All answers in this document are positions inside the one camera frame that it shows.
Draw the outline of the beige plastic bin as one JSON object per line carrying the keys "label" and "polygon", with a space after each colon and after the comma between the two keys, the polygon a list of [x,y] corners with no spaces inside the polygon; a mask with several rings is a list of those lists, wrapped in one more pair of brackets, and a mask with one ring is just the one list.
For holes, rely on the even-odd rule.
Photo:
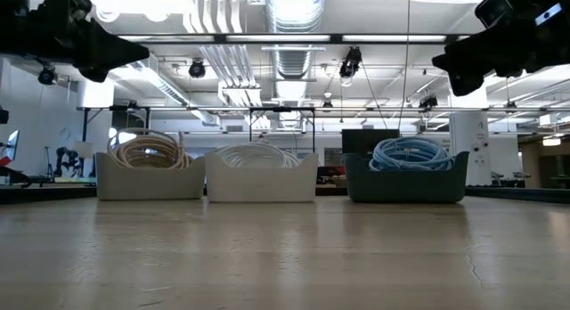
{"label": "beige plastic bin", "polygon": [[121,167],[108,153],[97,152],[95,165],[99,200],[196,200],[204,192],[204,157],[180,169]]}

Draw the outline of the black aluminium table frame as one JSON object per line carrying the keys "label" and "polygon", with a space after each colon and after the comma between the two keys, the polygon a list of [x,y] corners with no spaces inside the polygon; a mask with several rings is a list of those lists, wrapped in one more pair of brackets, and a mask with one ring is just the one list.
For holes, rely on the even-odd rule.
{"label": "black aluminium table frame", "polygon": [[[526,200],[545,203],[570,205],[568,189],[526,189],[468,186],[466,196]],[[40,187],[40,188],[5,188],[0,189],[0,204],[14,204],[48,200],[71,200],[92,198],[96,196],[96,188],[88,187]]]}

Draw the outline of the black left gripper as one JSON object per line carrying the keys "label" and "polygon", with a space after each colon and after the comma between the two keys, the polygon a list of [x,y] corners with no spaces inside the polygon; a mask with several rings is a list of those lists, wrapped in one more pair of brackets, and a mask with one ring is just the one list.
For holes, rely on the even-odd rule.
{"label": "black left gripper", "polygon": [[90,0],[44,0],[28,7],[29,44],[27,59],[71,59],[79,73],[103,83],[110,70],[147,59],[147,47],[107,32],[99,23],[89,21]]}

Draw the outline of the white lampshade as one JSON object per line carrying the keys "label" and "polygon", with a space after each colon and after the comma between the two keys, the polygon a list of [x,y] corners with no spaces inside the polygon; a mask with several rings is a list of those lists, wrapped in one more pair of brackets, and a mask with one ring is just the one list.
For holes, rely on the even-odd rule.
{"label": "white lampshade", "polygon": [[91,159],[94,155],[94,146],[89,142],[75,142],[72,150],[80,159]]}

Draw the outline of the white room column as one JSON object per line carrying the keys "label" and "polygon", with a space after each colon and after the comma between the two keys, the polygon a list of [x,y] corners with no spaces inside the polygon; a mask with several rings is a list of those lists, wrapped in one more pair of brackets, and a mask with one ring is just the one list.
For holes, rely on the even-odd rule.
{"label": "white room column", "polygon": [[466,96],[449,96],[452,152],[468,151],[466,185],[490,185],[491,160],[487,92],[484,86]]}

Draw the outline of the background computer monitor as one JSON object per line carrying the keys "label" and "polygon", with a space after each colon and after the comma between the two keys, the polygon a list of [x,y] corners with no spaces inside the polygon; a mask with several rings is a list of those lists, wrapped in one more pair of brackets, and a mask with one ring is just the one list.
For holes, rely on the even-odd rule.
{"label": "background computer monitor", "polygon": [[11,163],[16,159],[19,138],[20,130],[15,130],[8,136],[7,141],[3,143],[4,157],[7,158],[7,163]]}

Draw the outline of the black background rig frame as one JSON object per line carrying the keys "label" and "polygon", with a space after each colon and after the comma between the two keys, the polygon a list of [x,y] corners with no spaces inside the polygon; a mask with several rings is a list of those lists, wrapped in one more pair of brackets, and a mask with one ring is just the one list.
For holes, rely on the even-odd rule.
{"label": "black background rig frame", "polygon": [[193,116],[200,119],[202,123],[206,126],[218,126],[222,127],[222,121],[216,124],[209,122],[206,118],[208,115],[220,116],[221,113],[231,112],[236,115],[240,114],[246,119],[248,123],[248,136],[249,140],[253,140],[253,125],[263,117],[267,112],[273,113],[286,113],[286,112],[297,112],[301,118],[306,118],[309,123],[315,127],[315,111],[314,107],[288,107],[288,106],[273,106],[273,107],[140,107],[140,106],[119,106],[112,105],[109,107],[77,107],[77,110],[82,110],[84,112],[84,122],[83,122],[83,132],[86,135],[87,125],[92,118],[95,118],[101,111],[136,111],[143,110],[145,112],[144,127],[149,128],[151,126],[151,114],[153,111],[161,112],[189,112]]}

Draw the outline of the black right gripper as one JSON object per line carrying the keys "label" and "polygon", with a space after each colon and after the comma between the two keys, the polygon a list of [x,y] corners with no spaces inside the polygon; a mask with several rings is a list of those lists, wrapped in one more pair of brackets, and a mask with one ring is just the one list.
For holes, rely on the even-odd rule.
{"label": "black right gripper", "polygon": [[522,73],[535,34],[532,22],[543,10],[544,2],[511,0],[511,3],[515,18],[510,24],[493,26],[470,36],[448,36],[444,40],[444,52],[432,58],[435,67],[450,74],[449,82],[455,96],[476,91],[485,82],[482,76],[491,71],[500,77]]}

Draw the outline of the black background monitor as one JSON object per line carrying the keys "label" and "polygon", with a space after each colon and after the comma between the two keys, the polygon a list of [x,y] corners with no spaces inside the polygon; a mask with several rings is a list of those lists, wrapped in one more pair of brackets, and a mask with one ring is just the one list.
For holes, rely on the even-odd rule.
{"label": "black background monitor", "polygon": [[343,129],[341,135],[343,154],[355,153],[368,158],[379,142],[398,138],[400,131],[397,129]]}

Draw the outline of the dark green plastic bin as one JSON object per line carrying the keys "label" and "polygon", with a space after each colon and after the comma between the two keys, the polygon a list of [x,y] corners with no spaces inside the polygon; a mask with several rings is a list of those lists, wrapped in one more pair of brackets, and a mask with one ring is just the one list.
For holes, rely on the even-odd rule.
{"label": "dark green plastic bin", "polygon": [[465,197],[467,151],[445,171],[372,171],[358,154],[342,156],[348,197],[358,203],[456,203]]}

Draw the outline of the white plastic bin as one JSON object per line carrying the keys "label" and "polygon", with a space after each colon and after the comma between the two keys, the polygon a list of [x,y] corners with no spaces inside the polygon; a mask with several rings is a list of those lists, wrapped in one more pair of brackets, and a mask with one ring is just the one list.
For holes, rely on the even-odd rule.
{"label": "white plastic bin", "polygon": [[205,156],[210,202],[299,203],[314,201],[318,155],[295,167],[230,167],[214,152]]}

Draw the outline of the silver ceiling air duct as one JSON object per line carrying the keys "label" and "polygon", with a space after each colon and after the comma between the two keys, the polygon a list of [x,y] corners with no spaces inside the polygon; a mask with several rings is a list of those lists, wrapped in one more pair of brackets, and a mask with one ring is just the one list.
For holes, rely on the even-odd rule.
{"label": "silver ceiling air duct", "polygon": [[[265,0],[269,31],[278,34],[305,34],[321,27],[325,0]],[[286,79],[303,78],[309,71],[311,52],[277,51],[273,60],[277,73]]]}

